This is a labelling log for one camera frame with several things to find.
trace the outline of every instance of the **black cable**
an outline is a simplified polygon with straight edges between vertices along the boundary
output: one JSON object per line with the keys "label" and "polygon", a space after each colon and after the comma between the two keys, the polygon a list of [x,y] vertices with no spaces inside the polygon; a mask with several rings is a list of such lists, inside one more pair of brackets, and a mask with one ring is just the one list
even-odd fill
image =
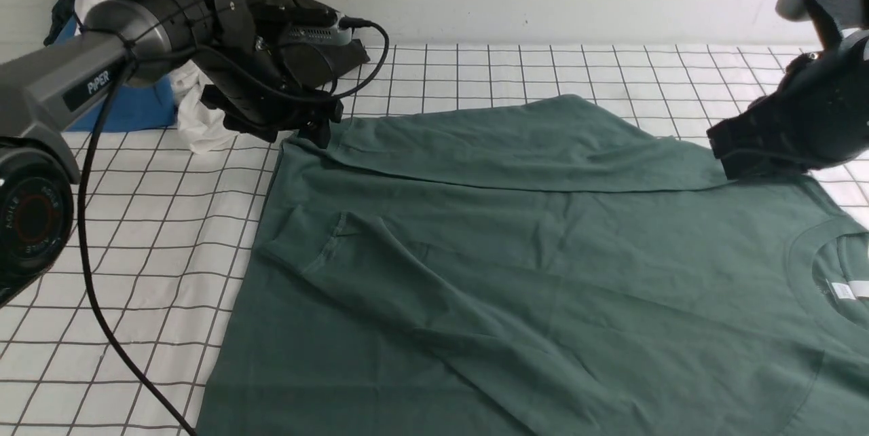
{"label": "black cable", "polygon": [[373,69],[371,74],[369,74],[369,76],[366,77],[363,80],[363,82],[361,82],[360,84],[357,84],[356,88],[352,88],[350,90],[347,90],[347,92],[338,93],[338,95],[324,96],[324,98],[314,98],[313,96],[290,95],[288,93],[281,92],[280,90],[273,89],[271,86],[268,86],[267,84],[258,80],[257,77],[250,74],[248,71],[245,70],[245,68],[240,67],[240,65],[238,65],[235,61],[233,61],[229,56],[223,54],[222,52],[220,52],[220,50],[214,49],[213,47],[202,46],[199,49],[199,52],[209,52],[212,55],[217,56],[217,58],[223,59],[223,62],[226,62],[226,64],[229,65],[233,69],[233,71],[236,72],[236,74],[239,74],[239,75],[247,78],[247,80],[251,81],[251,83],[258,86],[261,90],[263,90],[264,92],[270,93],[270,95],[275,96],[276,98],[283,98],[283,99],[286,99],[286,100],[291,101],[291,102],[301,102],[301,103],[307,103],[307,104],[322,104],[322,103],[336,102],[339,99],[345,98],[346,96],[353,95],[354,93],[357,93],[357,92],[359,92],[359,90],[368,86],[369,83],[371,83],[375,79],[377,74],[381,71],[381,68],[383,67],[384,63],[386,62],[386,56],[389,52],[389,34],[387,34],[386,31],[383,29],[383,27],[379,26],[379,24],[376,24],[375,22],[368,21],[368,20],[359,20],[358,24],[354,25],[354,28],[360,28],[360,27],[371,27],[371,28],[377,30],[378,33],[381,33],[381,35],[383,36],[383,53],[381,55],[380,60],[377,62],[377,65]]}
{"label": "black cable", "polygon": [[127,365],[127,368],[136,375],[136,378],[142,382],[142,385],[145,386],[146,389],[149,390],[154,397],[160,401],[160,403],[172,414],[172,417],[176,418],[178,423],[184,428],[184,431],[190,434],[190,436],[196,436],[196,430],[190,426],[190,423],[187,423],[184,420],[184,416],[177,411],[172,403],[166,399],[166,397],[158,390],[153,383],[142,373],[141,370],[134,364],[133,360],[130,359],[130,356],[125,352],[124,347],[121,347],[121,343],[117,341],[115,338],[115,334],[112,333],[111,328],[109,327],[109,323],[106,322],[105,316],[103,316],[103,310],[100,309],[99,303],[96,301],[96,291],[94,289],[94,278],[93,271],[91,271],[90,267],[90,254],[88,251],[88,233],[87,233],[87,222],[85,219],[85,210],[87,208],[87,197],[88,197],[88,185],[90,182],[90,170],[93,167],[94,157],[96,155],[96,145],[99,142],[100,134],[103,133],[103,127],[105,127],[106,120],[109,117],[109,112],[111,112],[112,105],[114,105],[115,99],[117,98],[119,90],[124,85],[124,82],[127,81],[128,78],[133,74],[133,71],[136,70],[138,65],[137,61],[131,60],[124,65],[124,68],[121,71],[120,76],[112,81],[111,87],[109,87],[109,91],[106,95],[105,102],[103,102],[103,108],[100,109],[99,116],[96,118],[96,123],[94,124],[94,129],[90,133],[90,142],[88,144],[88,150],[84,155],[84,164],[81,166],[81,183],[79,183],[78,187],[78,214],[77,214],[77,225],[78,225],[78,241],[79,241],[79,249],[81,251],[81,271],[84,272],[84,289],[88,295],[88,300],[90,301],[90,309],[94,312],[94,316],[96,317],[97,324],[100,325],[100,328],[105,334],[106,339],[109,341],[109,344],[115,349],[117,355],[121,358],[121,361],[124,362],[124,365]]}

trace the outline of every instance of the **white grid mat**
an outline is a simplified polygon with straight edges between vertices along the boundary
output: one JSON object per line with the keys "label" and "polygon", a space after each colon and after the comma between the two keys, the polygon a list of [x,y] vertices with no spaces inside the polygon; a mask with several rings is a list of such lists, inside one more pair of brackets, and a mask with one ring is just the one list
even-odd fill
{"label": "white grid mat", "polygon": [[[398,46],[345,100],[356,117],[517,105],[561,93],[656,136],[705,130],[772,92],[796,47]],[[372,50],[372,59],[379,53]],[[350,89],[373,65],[341,80]],[[66,136],[84,160],[85,135]],[[242,283],[277,145],[203,156],[174,130],[107,134],[88,209],[97,297],[130,356],[196,421]],[[817,173],[869,225],[869,160]],[[84,297],[77,235],[52,272],[0,309],[0,436],[177,435],[108,348]]]}

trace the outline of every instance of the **neckline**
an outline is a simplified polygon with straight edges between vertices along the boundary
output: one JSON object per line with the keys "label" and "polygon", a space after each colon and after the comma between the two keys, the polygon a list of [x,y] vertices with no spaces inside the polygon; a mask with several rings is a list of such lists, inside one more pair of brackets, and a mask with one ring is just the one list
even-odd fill
{"label": "neckline", "polygon": [[[812,319],[842,344],[869,356],[869,329],[848,321],[834,306],[817,294],[813,267],[821,248],[838,238],[869,233],[848,216],[838,216],[803,232],[792,241],[785,266],[788,284],[797,301]],[[869,257],[865,269],[869,270]]]}

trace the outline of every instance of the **cable connector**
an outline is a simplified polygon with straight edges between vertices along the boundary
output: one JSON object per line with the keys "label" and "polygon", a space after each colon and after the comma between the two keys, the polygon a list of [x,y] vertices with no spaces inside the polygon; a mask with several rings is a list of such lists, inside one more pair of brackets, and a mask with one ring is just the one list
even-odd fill
{"label": "cable connector", "polygon": [[338,20],[338,27],[343,29],[362,29],[365,27],[373,27],[373,23],[365,18],[355,18],[354,16],[344,16]]}

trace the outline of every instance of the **blue object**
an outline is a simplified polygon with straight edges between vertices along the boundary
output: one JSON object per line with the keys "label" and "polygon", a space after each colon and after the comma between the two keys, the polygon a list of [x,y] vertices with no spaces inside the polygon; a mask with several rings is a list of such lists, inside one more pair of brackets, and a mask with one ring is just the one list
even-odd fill
{"label": "blue object", "polygon": [[[67,22],[55,43],[71,39],[75,34],[75,21]],[[103,104],[95,106],[75,121],[67,130],[93,130]],[[156,129],[174,123],[174,100],[172,84],[168,77],[161,78],[150,88],[124,86],[117,93],[111,114],[103,132],[132,132],[133,130]]]}

